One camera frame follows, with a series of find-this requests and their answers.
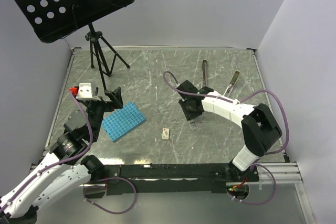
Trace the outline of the black perforated music stand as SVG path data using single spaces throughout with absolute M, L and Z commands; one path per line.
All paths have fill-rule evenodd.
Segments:
M 15 17 L 25 19 L 31 28 L 17 28 L 20 38 L 36 37 L 46 44 L 54 43 L 89 27 L 86 40 L 90 42 L 91 60 L 97 60 L 101 77 L 111 76 L 99 41 L 105 41 L 96 31 L 93 22 L 131 5 L 135 0 L 14 0 L 17 5 Z

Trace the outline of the pale green small stapler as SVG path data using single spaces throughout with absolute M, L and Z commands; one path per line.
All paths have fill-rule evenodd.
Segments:
M 231 94 L 231 92 L 232 92 L 232 90 L 233 90 L 233 88 L 234 88 L 234 86 L 235 86 L 235 84 L 236 84 L 236 82 L 239 78 L 239 75 L 240 75 L 240 71 L 235 71 L 235 73 L 234 73 L 233 77 L 231 78 L 231 81 L 230 81 L 229 85 L 227 86 L 226 91 L 224 93 L 225 97 L 230 96 L 230 94 Z

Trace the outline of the beige black large stapler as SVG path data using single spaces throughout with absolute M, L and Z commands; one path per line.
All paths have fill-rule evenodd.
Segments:
M 208 79 L 208 62 L 207 60 L 202 61 L 202 86 L 207 86 Z

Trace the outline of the blue studded building plate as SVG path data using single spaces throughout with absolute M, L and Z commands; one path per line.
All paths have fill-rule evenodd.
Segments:
M 145 121 L 146 118 L 138 107 L 133 102 L 129 102 L 122 109 L 118 109 L 104 118 L 102 127 L 111 141 L 117 142 Z

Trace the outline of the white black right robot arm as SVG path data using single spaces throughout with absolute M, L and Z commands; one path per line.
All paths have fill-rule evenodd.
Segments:
M 267 154 L 282 137 L 282 130 L 269 106 L 250 105 L 227 98 L 217 91 L 203 87 L 197 89 L 188 80 L 177 87 L 179 104 L 187 120 L 204 112 L 219 115 L 242 129 L 244 145 L 229 162 L 227 172 L 232 180 L 243 180 L 251 165 Z

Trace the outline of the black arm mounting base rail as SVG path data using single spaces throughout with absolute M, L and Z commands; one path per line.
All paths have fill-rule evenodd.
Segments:
M 210 191 L 226 193 L 229 185 L 259 181 L 257 168 L 250 168 L 241 180 L 232 180 L 228 163 L 106 165 L 87 186 L 102 185 L 107 195 L 133 193 L 180 193 Z

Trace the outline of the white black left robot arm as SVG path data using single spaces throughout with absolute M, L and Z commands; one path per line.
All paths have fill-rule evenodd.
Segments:
M 70 89 L 78 109 L 64 124 L 64 132 L 29 175 L 1 197 L 1 223 L 35 223 L 37 213 L 87 182 L 98 183 L 104 176 L 104 165 L 88 155 L 97 141 L 106 112 L 123 108 L 121 88 L 105 91 L 105 101 L 98 88 L 81 83 Z

